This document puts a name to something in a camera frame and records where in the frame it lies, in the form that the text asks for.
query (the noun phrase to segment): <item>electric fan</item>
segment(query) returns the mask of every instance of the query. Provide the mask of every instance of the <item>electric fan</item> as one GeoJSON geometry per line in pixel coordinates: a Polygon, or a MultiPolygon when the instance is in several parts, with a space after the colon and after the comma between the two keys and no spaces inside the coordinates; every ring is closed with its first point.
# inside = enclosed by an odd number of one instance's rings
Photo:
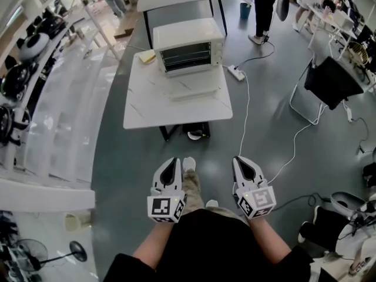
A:
{"type": "Polygon", "coordinates": [[[17,242],[16,247],[24,259],[19,259],[19,267],[23,271],[38,271],[46,263],[63,259],[67,256],[74,256],[78,261],[85,262],[88,259],[85,249],[77,241],[69,243],[69,254],[59,256],[52,259],[47,259],[46,246],[34,239],[22,239],[17,242]]]}

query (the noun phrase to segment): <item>oven window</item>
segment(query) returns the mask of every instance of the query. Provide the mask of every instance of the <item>oven window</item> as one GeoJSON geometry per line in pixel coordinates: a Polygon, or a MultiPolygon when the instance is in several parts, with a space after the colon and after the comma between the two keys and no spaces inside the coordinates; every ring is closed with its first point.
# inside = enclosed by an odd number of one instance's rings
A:
{"type": "Polygon", "coordinates": [[[167,72],[212,62],[210,42],[164,50],[161,56],[167,72]]]}

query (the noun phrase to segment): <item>office chair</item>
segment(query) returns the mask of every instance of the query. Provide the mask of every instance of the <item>office chair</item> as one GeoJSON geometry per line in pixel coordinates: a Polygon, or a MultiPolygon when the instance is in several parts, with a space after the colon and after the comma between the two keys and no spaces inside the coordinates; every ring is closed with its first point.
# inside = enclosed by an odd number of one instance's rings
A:
{"type": "Polygon", "coordinates": [[[329,109],[334,110],[342,100],[362,93],[363,90],[357,81],[337,61],[328,56],[320,65],[316,65],[316,56],[314,54],[294,87],[290,98],[290,107],[312,125],[317,125],[322,114],[323,103],[329,109]],[[293,106],[293,98],[297,86],[306,71],[305,89],[310,90],[321,100],[315,120],[310,120],[293,106]]]}

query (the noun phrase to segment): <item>white robot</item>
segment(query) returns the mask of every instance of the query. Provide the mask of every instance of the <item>white robot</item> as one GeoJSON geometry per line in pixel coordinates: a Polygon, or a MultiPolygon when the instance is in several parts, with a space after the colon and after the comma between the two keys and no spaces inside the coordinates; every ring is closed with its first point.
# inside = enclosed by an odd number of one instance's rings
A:
{"type": "MultiPolygon", "coordinates": [[[[260,167],[245,157],[236,156],[233,173],[233,195],[238,197],[237,204],[246,217],[252,219],[269,214],[276,205],[276,198],[260,167]]],[[[157,169],[150,192],[147,215],[159,223],[177,223],[185,206],[180,159],[171,158],[157,169]]]]}

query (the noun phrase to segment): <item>gray floor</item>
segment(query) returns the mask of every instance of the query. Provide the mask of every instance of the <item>gray floor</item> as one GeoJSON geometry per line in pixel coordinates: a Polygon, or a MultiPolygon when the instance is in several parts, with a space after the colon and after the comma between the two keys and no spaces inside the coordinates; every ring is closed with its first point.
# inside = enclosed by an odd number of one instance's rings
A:
{"type": "MultiPolygon", "coordinates": [[[[259,47],[247,39],[247,34],[255,31],[254,10],[248,21],[239,21],[239,2],[223,0],[229,32],[224,49],[225,65],[239,64],[247,58],[268,54],[272,49],[269,44],[259,47]]],[[[222,28],[216,1],[213,5],[214,17],[222,28]]],[[[293,137],[307,125],[288,107],[288,99],[312,56],[307,48],[311,35],[306,30],[300,34],[293,31],[291,23],[297,8],[290,7],[286,21],[281,22],[276,16],[271,27],[270,41],[276,47],[275,53],[269,58],[248,62],[242,68],[249,77],[251,99],[242,155],[260,165],[268,180],[292,157],[293,137]]],[[[209,16],[207,1],[149,12],[151,28],[209,16]]],[[[327,42],[327,35],[322,34],[314,45],[321,58],[328,54],[327,42]]],[[[142,17],[130,44],[148,48],[142,17]]],[[[153,222],[147,218],[146,196],[150,193],[154,171],[170,157],[194,157],[204,201],[216,199],[222,207],[239,212],[231,196],[231,158],[239,153],[246,114],[246,83],[239,83],[226,73],[234,116],[230,120],[211,122],[209,140],[192,142],[177,133],[165,143],[158,128],[124,130],[122,126],[131,61],[136,52],[128,47],[124,53],[109,94],[96,148],[93,189],[97,208],[93,228],[100,278],[117,253],[131,254],[150,232],[153,222]]],[[[351,97],[347,105],[355,118],[362,116],[367,121],[370,138],[364,146],[371,150],[376,144],[374,97],[369,93],[351,97]]],[[[277,203],[312,192],[329,196],[342,190],[365,196],[361,168],[371,156],[356,155],[358,143],[364,136],[364,125],[361,122],[349,124],[341,105],[333,111],[327,109],[318,126],[298,135],[295,160],[273,182],[277,203]]],[[[306,200],[299,200],[272,213],[268,220],[293,246],[301,223],[311,220],[312,212],[306,200]]]]}

